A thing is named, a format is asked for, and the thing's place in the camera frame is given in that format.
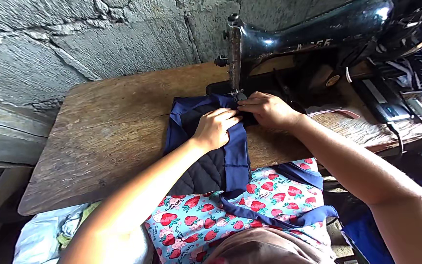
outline hand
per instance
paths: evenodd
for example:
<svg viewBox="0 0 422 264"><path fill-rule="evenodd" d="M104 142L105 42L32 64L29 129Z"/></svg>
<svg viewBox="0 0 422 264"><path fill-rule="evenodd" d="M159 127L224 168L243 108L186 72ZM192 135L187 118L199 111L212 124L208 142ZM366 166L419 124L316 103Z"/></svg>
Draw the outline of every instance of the hand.
<svg viewBox="0 0 422 264"><path fill-rule="evenodd" d="M240 111L251 112L262 126L291 129L304 115L292 109L278 96L255 92L248 99L237 102Z"/></svg>
<svg viewBox="0 0 422 264"><path fill-rule="evenodd" d="M229 141L227 130L242 120L242 117L233 117L238 112L219 108L204 114L190 140L196 142L196 146L202 148L205 153L226 145Z"/></svg>

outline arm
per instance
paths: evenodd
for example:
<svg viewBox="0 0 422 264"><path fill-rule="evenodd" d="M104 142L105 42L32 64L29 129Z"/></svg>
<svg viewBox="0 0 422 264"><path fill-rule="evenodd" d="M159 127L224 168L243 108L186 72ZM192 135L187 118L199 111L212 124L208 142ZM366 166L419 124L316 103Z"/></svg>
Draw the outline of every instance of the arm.
<svg viewBox="0 0 422 264"><path fill-rule="evenodd" d="M83 223L60 263L123 263L135 248L130 234L154 211L180 176L201 156L229 141L242 117L218 109L200 118L195 135L104 201Z"/></svg>
<svg viewBox="0 0 422 264"><path fill-rule="evenodd" d="M267 127L290 131L353 195L371 209L396 263L422 263L422 188L403 172L354 142L256 92L239 101Z"/></svg>

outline navy blue fabric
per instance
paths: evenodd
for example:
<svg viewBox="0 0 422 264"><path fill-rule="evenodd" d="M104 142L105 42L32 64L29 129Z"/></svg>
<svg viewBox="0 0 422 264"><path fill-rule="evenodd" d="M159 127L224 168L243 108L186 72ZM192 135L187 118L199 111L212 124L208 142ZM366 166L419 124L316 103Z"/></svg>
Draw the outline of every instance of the navy blue fabric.
<svg viewBox="0 0 422 264"><path fill-rule="evenodd" d="M237 108L237 104L231 97L217 94L189 98L174 98L172 111L170 113L169 127L167 129L165 153L171 152L189 138L184 129L182 129L180 115L198 106L215 102L219 102L220 106L223 108ZM226 212L238 217L259 220L262 223L284 229L293 229L312 225L316 222L322 222L327 216L338 217L338 213L334 207L324 205L308 211L298 217L294 224L291 224L264 216L243 207L238 207L228 202L227 200L234 199L246 191L250 167L250 160L247 152L247 134L243 127L243 123L240 122L236 124L231 127L228 132L229 142L223 147L225 152L226 189L224 190L225 192L220 195L220 200ZM289 179L312 185L321 190L323 189L323 179L318 172L303 170L293 163L276 165L273 168Z"/></svg>

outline red strawberry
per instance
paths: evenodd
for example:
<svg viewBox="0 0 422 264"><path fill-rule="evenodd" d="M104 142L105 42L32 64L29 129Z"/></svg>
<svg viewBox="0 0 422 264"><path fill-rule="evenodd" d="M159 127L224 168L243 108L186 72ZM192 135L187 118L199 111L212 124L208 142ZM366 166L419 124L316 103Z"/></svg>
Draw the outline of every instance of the red strawberry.
<svg viewBox="0 0 422 264"><path fill-rule="evenodd" d="M297 235L302 235L303 233L299 230L290 230L291 233L297 234Z"/></svg>
<svg viewBox="0 0 422 264"><path fill-rule="evenodd" d="M188 199L188 201L185 202L185 205L182 206L182 208L185 212L188 213L188 211L191 208L195 207L198 204L199 201L200 201L200 196L195 196L193 198L190 198L190 199Z"/></svg>
<svg viewBox="0 0 422 264"><path fill-rule="evenodd" d="M318 194L318 191L317 190L318 190L317 188L313 188L313 187L307 189L307 191L309 193L313 194L313 195L317 195Z"/></svg>
<svg viewBox="0 0 422 264"><path fill-rule="evenodd" d="M279 210L279 209L273 209L273 210L271 210L271 215L272 216L277 216L277 215L279 215L279 214L282 214L283 213L283 211L281 211L281 210Z"/></svg>
<svg viewBox="0 0 422 264"><path fill-rule="evenodd" d="M163 226L170 225L169 227L172 227L173 224L177 224L178 220L180 219L177 219L176 214L165 213L160 219L160 224Z"/></svg>
<svg viewBox="0 0 422 264"><path fill-rule="evenodd" d="M296 222L296 220L297 220L297 216L295 216L295 215L290 215L289 216L289 222L291 224L294 224Z"/></svg>
<svg viewBox="0 0 422 264"><path fill-rule="evenodd" d="M287 189L287 194L289 196L294 196L294 199L301 198L304 196L302 195L302 191L294 186L289 186L289 188Z"/></svg>
<svg viewBox="0 0 422 264"><path fill-rule="evenodd" d="M201 238L203 238L203 234L193 234L193 235L187 237L184 241L186 243L193 243L193 242L195 242L195 241L197 241L198 239L201 239Z"/></svg>
<svg viewBox="0 0 422 264"><path fill-rule="evenodd" d="M253 227L262 227L262 223L258 220L253 220L252 222L249 223L250 228Z"/></svg>
<svg viewBox="0 0 422 264"><path fill-rule="evenodd" d="M196 254L196 261L198 262L204 261L206 259L204 256L206 256L206 251Z"/></svg>
<svg viewBox="0 0 422 264"><path fill-rule="evenodd" d="M265 212L266 210L268 210L265 207L266 205L260 201L253 201L252 204L250 205L250 209L252 209L252 211L254 212L258 212L258 211Z"/></svg>
<svg viewBox="0 0 422 264"><path fill-rule="evenodd" d="M304 170L310 170L310 166L305 164L305 163L301 163L301 165L299 165L299 167L301 167L301 169L304 169Z"/></svg>
<svg viewBox="0 0 422 264"><path fill-rule="evenodd" d="M273 205L276 205L277 202L284 201L285 197L286 197L286 194L284 194L284 193L275 194L275 195L273 195L271 202L272 202Z"/></svg>
<svg viewBox="0 0 422 264"><path fill-rule="evenodd" d="M200 207L198 207L198 210L196 210L197 212L199 210L201 210L202 212L208 212L209 210L213 210L214 209L214 205L207 203L205 205L200 205Z"/></svg>
<svg viewBox="0 0 422 264"><path fill-rule="evenodd" d="M305 199L305 206L307 207L312 207L312 204L315 203L315 197L308 197L307 199Z"/></svg>
<svg viewBox="0 0 422 264"><path fill-rule="evenodd" d="M271 192L273 190L273 183L270 181L263 183L262 189L265 189Z"/></svg>
<svg viewBox="0 0 422 264"><path fill-rule="evenodd" d="M229 223L230 220L232 220L232 219L234 219L236 217L237 216L235 216L235 215L232 215L230 213L226 213L226 215L223 218L224 218L224 221L226 221L226 223Z"/></svg>
<svg viewBox="0 0 422 264"><path fill-rule="evenodd" d="M278 230L283 231L283 229L282 229L281 227L279 227L279 226L275 226L275 225L268 225L268 227L269 227L269 228L274 228L274 229L278 229Z"/></svg>
<svg viewBox="0 0 422 264"><path fill-rule="evenodd" d="M216 224L216 220L214 219L214 217L208 218L205 220L204 222L204 228L206 229L210 229L211 227L213 227Z"/></svg>
<svg viewBox="0 0 422 264"><path fill-rule="evenodd" d="M196 216L185 217L185 225L194 225L196 223L198 223L198 217Z"/></svg>
<svg viewBox="0 0 422 264"><path fill-rule="evenodd" d="M234 223L234 229L241 229L243 227L243 222L242 221L237 221Z"/></svg>
<svg viewBox="0 0 422 264"><path fill-rule="evenodd" d="M169 259L173 259L173 258L178 258L180 254L181 254L180 249L174 249L172 250L172 253L170 253L170 255L168 256L169 256Z"/></svg>
<svg viewBox="0 0 422 264"><path fill-rule="evenodd" d="M284 206L288 209L294 209L294 210L299 209L299 206L294 202L285 203Z"/></svg>
<svg viewBox="0 0 422 264"><path fill-rule="evenodd" d="M204 241L210 241L210 240L214 239L216 237L216 235L218 234L218 232L219 232L219 229L217 229L217 228L209 231L204 236Z"/></svg>
<svg viewBox="0 0 422 264"><path fill-rule="evenodd" d="M170 198L167 198L167 196L166 196L166 197L164 197L164 198L162 199L162 201L160 201L160 203L159 203L158 207L161 207L161 206L163 206L163 205L169 206L169 200L170 200Z"/></svg>
<svg viewBox="0 0 422 264"><path fill-rule="evenodd" d="M274 180L275 178L277 178L277 177L279 177L279 175L278 174L274 174L274 173L270 173L269 175L268 175L268 179L270 179L270 180Z"/></svg>
<svg viewBox="0 0 422 264"><path fill-rule="evenodd" d="M247 192L249 194L254 194L255 193L255 189L256 189L256 185L255 184L247 184Z"/></svg>
<svg viewBox="0 0 422 264"><path fill-rule="evenodd" d="M167 236L161 237L159 242L162 242L162 245L164 246L170 246L175 244L175 237L173 234L168 234Z"/></svg>

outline sewing machine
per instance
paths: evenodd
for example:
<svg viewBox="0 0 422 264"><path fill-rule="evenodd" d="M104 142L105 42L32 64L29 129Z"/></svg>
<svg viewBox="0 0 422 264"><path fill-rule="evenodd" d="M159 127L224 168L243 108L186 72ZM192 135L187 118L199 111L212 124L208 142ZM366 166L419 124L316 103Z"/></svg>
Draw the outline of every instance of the sewing machine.
<svg viewBox="0 0 422 264"><path fill-rule="evenodd" d="M264 92L288 103L297 101L295 97L299 101L310 98L302 103L305 109L330 105L330 99L337 97L330 87L342 77L351 82L349 67L366 58L388 61L421 50L422 40L404 41L421 27L422 1L414 0L353 0L276 31L245 23L234 13L223 32L228 56L219 55L215 60L221 67L228 65L229 82L211 84L206 92L231 94L238 101L265 87ZM257 85L268 83L271 74L266 81L249 76L259 64L285 55L295 55L296 68L279 76L275 71L274 85Z"/></svg>

